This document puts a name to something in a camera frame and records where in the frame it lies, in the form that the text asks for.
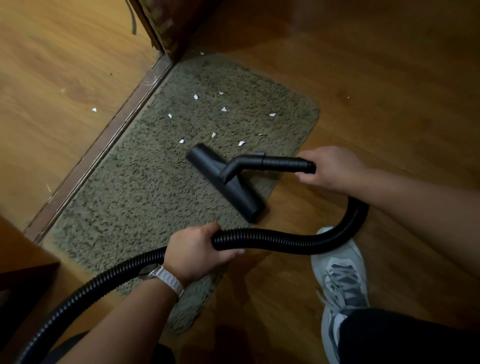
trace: white watch band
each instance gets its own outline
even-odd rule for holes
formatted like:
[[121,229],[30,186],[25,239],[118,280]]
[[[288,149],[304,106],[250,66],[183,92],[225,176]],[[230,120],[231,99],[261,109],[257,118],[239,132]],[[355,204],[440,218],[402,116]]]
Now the white watch band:
[[157,268],[155,268],[148,275],[148,277],[149,278],[157,277],[158,279],[161,279],[162,281],[164,281],[166,285],[168,285],[170,288],[172,288],[175,291],[179,299],[183,295],[184,289],[180,281],[162,266],[158,266]]

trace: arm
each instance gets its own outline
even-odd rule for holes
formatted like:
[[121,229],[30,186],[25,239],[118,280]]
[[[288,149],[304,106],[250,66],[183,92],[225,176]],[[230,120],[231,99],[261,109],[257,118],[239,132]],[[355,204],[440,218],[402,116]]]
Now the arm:
[[463,268],[480,277],[480,193],[440,186],[366,168],[339,147],[304,151],[317,165],[301,182],[358,198],[375,206]]
[[[242,249],[216,251],[210,239],[219,229],[211,223],[171,236],[163,267],[184,288],[243,253]],[[59,363],[149,363],[177,300],[177,294],[163,281],[152,278],[142,282]]]

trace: left hand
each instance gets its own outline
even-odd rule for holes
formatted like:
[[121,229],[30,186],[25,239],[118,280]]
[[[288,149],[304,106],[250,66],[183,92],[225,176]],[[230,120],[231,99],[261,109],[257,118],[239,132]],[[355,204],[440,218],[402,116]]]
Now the left hand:
[[173,274],[184,288],[245,252],[244,249],[215,250],[211,238],[220,229],[220,225],[211,222],[203,226],[190,226],[170,237],[163,267]]

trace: gray shag rug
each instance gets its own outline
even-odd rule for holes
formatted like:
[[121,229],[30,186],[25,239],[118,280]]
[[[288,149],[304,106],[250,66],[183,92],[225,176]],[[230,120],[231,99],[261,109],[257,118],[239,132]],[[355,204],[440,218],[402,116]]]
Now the gray shag rug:
[[[186,59],[170,72],[49,234],[96,274],[165,246],[172,233],[190,225],[218,221],[224,229],[246,227],[185,154],[203,142],[227,159],[257,151],[292,156],[319,113],[310,99],[224,56]],[[257,173],[251,182],[267,198],[277,179],[278,174]],[[168,319],[170,329],[182,332],[193,324],[221,274],[188,287]],[[128,282],[118,291],[126,295],[136,284]]]

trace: hand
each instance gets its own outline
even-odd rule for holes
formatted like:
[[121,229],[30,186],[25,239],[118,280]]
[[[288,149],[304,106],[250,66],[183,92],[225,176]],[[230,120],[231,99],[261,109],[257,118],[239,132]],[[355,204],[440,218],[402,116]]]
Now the hand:
[[211,222],[203,226],[188,227],[170,237],[163,267],[173,274],[184,288],[245,252],[244,249],[215,250],[211,238],[220,229],[220,225]]
[[304,150],[299,157],[312,161],[317,166],[315,174],[295,173],[300,182],[342,194],[350,194],[353,183],[366,171],[355,153],[338,146],[321,146],[314,150]]

